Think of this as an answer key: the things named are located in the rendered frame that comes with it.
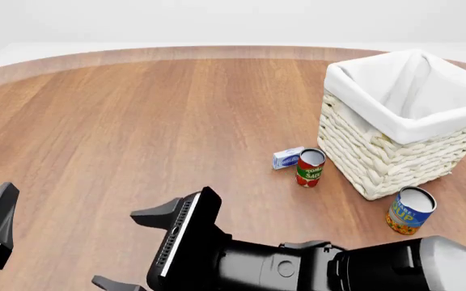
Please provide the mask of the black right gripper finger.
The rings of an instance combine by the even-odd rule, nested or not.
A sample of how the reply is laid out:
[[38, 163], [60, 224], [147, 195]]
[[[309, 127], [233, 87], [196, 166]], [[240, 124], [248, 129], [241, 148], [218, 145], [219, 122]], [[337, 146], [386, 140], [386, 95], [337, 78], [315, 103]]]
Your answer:
[[93, 276], [91, 283], [104, 291], [146, 291], [141, 285], [121, 283], [103, 276]]
[[181, 201], [182, 198], [174, 198], [154, 208], [135, 210], [130, 217], [140, 226], [169, 230], [180, 210]]

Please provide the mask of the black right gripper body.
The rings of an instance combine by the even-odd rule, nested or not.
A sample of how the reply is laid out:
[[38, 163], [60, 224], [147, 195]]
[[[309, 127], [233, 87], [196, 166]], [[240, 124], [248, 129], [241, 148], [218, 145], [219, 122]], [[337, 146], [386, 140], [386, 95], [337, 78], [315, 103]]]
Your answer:
[[214, 285], [218, 254], [231, 240], [215, 221], [222, 199], [210, 187], [182, 198], [146, 276], [154, 291], [204, 291]]

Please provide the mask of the cream woven wicker basket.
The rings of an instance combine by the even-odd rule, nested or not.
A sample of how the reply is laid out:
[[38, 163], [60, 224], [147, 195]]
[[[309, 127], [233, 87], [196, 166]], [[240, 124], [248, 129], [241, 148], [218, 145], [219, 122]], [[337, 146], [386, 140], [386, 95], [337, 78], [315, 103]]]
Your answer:
[[466, 155], [466, 128], [401, 145], [325, 91], [317, 142], [356, 191], [376, 200], [450, 174]]

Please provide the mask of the white cloth basket liner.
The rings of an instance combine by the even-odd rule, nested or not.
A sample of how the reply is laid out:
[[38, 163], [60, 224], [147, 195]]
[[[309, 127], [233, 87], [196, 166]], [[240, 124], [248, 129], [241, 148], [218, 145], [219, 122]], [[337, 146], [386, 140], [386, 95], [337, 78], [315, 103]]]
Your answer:
[[324, 89], [402, 145], [466, 128], [466, 70], [421, 50], [333, 63]]

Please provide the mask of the small blue and white box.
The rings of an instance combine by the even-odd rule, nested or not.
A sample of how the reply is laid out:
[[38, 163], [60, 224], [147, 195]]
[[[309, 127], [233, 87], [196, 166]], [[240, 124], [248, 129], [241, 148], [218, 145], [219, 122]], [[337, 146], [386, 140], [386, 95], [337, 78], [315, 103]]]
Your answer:
[[301, 146], [274, 153], [272, 163], [273, 169], [279, 170], [297, 164], [299, 160], [299, 155], [303, 150], [305, 150], [305, 148]]

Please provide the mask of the red tomato sauce can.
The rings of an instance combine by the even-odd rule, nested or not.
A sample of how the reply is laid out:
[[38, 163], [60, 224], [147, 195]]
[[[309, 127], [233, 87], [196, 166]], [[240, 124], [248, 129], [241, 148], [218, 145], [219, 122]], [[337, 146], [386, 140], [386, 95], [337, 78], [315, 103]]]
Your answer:
[[315, 148], [306, 148], [300, 155], [296, 167], [297, 184], [305, 188], [315, 187], [320, 180], [327, 160], [322, 150]]

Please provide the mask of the blue alphabet soup can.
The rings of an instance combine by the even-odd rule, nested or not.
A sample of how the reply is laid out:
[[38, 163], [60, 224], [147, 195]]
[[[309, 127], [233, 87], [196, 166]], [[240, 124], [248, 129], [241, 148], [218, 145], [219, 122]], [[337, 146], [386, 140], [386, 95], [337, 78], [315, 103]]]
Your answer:
[[437, 209], [435, 198], [417, 186], [405, 186], [386, 213], [389, 227], [400, 234], [415, 234]]

